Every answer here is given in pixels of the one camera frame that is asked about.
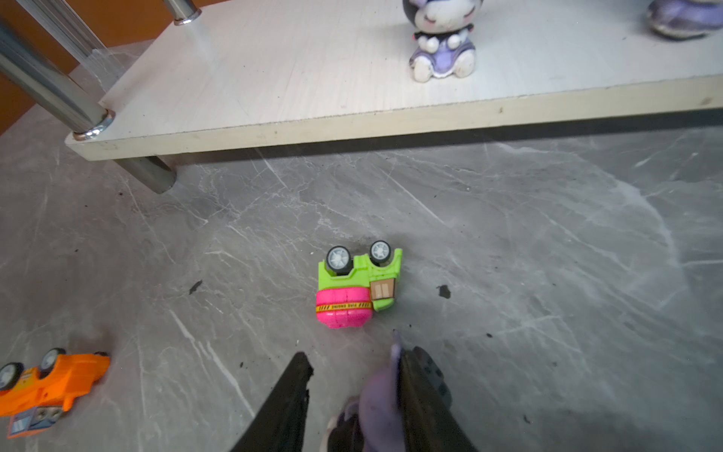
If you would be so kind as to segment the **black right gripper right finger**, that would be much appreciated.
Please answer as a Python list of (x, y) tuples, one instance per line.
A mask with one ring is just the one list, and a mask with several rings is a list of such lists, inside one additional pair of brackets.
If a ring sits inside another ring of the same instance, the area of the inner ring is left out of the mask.
[(426, 350), (401, 350), (397, 390), (407, 451), (476, 451), (451, 414), (444, 373)]

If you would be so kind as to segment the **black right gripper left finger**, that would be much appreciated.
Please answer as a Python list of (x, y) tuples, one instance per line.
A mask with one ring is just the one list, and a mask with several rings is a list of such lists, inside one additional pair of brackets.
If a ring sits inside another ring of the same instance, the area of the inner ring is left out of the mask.
[(308, 382), (313, 374), (307, 355), (297, 352), (232, 451), (301, 451), (310, 400)]

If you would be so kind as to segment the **black purple Kuromi figure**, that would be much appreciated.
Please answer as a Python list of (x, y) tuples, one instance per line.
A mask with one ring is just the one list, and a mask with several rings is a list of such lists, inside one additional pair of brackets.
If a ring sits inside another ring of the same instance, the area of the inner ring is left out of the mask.
[(674, 40), (702, 38), (722, 28), (722, 2), (655, 0), (647, 8), (654, 32)]

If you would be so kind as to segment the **purple black figure toy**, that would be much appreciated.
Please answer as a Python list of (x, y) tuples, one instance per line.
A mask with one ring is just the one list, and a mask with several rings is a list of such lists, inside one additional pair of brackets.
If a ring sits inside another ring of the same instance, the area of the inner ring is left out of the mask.
[(470, 35), (482, 0), (404, 0), (403, 11), (415, 27), (416, 49), (409, 59), (418, 83), (470, 76), (476, 69), (476, 47)]

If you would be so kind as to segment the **small purple figure toy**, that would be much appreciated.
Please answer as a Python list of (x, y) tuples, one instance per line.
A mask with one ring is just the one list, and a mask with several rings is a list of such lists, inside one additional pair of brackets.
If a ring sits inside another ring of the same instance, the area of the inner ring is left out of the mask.
[(350, 399), (339, 416), (329, 420), (322, 451), (404, 451), (399, 401), (402, 341), (393, 332), (390, 361), (376, 371), (359, 397)]

